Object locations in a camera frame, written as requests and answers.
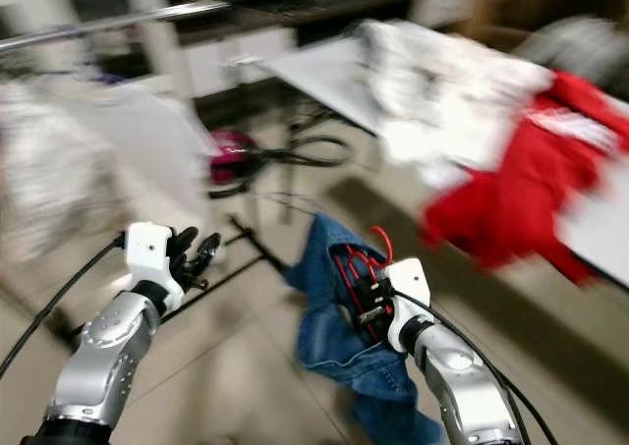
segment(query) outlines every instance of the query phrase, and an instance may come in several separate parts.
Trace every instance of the tile floor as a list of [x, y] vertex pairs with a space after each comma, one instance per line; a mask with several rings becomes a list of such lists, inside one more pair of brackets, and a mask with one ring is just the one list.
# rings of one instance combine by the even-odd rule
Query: tile floor
[[[256, 129], [264, 144], [280, 141], [273, 119], [262, 119]], [[580, 377], [576, 385], [562, 377], [565, 370], [548, 366], [552, 354], [539, 357], [539, 352], [546, 355], [553, 349], [536, 351], [531, 346], [561, 345], [570, 336], [557, 334], [554, 339], [553, 332], [543, 330], [545, 324], [537, 323], [533, 313], [517, 307], [519, 299], [513, 301], [493, 278], [476, 274], [460, 254], [447, 251], [437, 256], [418, 247], [413, 217], [427, 190], [413, 176], [387, 166], [377, 174], [366, 170], [361, 162], [367, 159], [368, 139], [360, 131], [336, 123], [315, 131], [349, 139], [357, 148], [356, 162], [341, 169], [300, 169], [297, 193], [314, 198], [327, 212], [363, 234], [372, 222], [396, 221], [394, 227], [385, 227], [393, 238], [396, 256], [421, 255], [435, 288], [437, 308], [455, 319], [523, 389], [547, 418], [559, 443], [629, 443], [627, 425], [621, 423], [626, 408], [613, 412], [620, 404], [613, 398], [626, 400], [629, 393], [624, 389], [629, 384], [629, 370], [623, 369], [629, 362], [617, 370], [605, 369], [599, 382], [585, 381], [588, 394], [578, 387]], [[279, 169], [267, 171], [257, 192], [280, 191], [279, 177]], [[380, 198], [369, 188], [377, 189]], [[295, 260], [310, 216], [294, 211], [293, 222], [283, 225], [278, 221], [281, 206], [263, 197], [258, 203], [262, 239], [285, 261]], [[215, 205], [218, 221], [233, 211], [247, 214], [237, 197]], [[219, 224], [229, 237], [230, 227]], [[226, 266], [210, 269], [210, 281], [253, 255], [244, 241], [231, 246]], [[462, 288], [461, 281], [470, 286]], [[79, 318], [98, 308], [94, 296], [75, 292], [72, 297], [69, 306]], [[624, 298], [613, 304], [624, 308], [627, 304], [623, 303]], [[112, 444], [201, 445], [215, 436], [230, 436], [242, 445], [369, 443], [362, 431], [345, 419], [347, 392], [303, 370], [294, 359], [295, 334], [304, 306], [303, 297], [285, 286], [269, 265], [258, 263], [164, 325], [139, 370]], [[0, 353], [26, 326], [18, 312], [10, 308], [3, 312]], [[589, 350], [563, 350], [557, 349], [556, 356], [567, 362], [572, 359], [580, 374], [593, 376], [598, 371], [596, 366], [584, 366], [589, 362]], [[0, 443], [18, 443], [25, 433], [36, 430], [66, 355], [45, 332], [38, 333], [25, 348], [1, 385]], [[410, 362], [409, 370], [421, 391], [421, 409], [438, 417], [436, 400]], [[597, 392], [607, 400], [601, 400]], [[536, 445], [546, 443], [532, 425], [530, 428]]]

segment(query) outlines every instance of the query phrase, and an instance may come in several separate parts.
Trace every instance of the robotic hand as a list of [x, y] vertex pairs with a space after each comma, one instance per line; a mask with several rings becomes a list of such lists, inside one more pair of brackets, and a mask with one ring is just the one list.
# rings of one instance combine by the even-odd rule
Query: robotic hand
[[148, 351], [160, 318], [179, 308], [192, 287], [204, 288], [197, 277], [207, 268], [220, 244], [213, 234], [185, 255], [197, 236], [190, 227], [180, 235], [173, 229], [141, 222], [126, 234], [123, 291], [86, 323], [81, 345], [66, 363], [44, 422], [21, 445], [106, 445], [131, 390], [138, 363]]
[[407, 258], [382, 270], [377, 283], [363, 284], [360, 292], [368, 312], [365, 325], [379, 321], [379, 334], [391, 348], [409, 353], [441, 405], [452, 445], [520, 445], [521, 434], [496, 378], [463, 339], [413, 303], [430, 306], [430, 289], [422, 264]]

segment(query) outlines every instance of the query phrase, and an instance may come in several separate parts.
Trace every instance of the red garment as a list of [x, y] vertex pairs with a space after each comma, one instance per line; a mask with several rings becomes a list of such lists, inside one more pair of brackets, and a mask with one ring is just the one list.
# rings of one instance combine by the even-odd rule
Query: red garment
[[553, 86], [535, 97], [519, 122], [499, 170], [472, 172], [471, 182], [434, 201], [426, 211], [424, 236], [433, 244], [450, 241], [485, 267], [537, 252], [571, 280], [584, 281], [592, 271], [557, 240], [554, 216], [572, 192], [597, 182], [605, 152], [541, 127], [532, 118], [540, 114], [569, 115], [571, 131], [595, 128], [596, 121], [613, 138], [618, 135], [621, 150], [629, 149], [629, 119], [614, 112], [591, 84], [557, 72]]

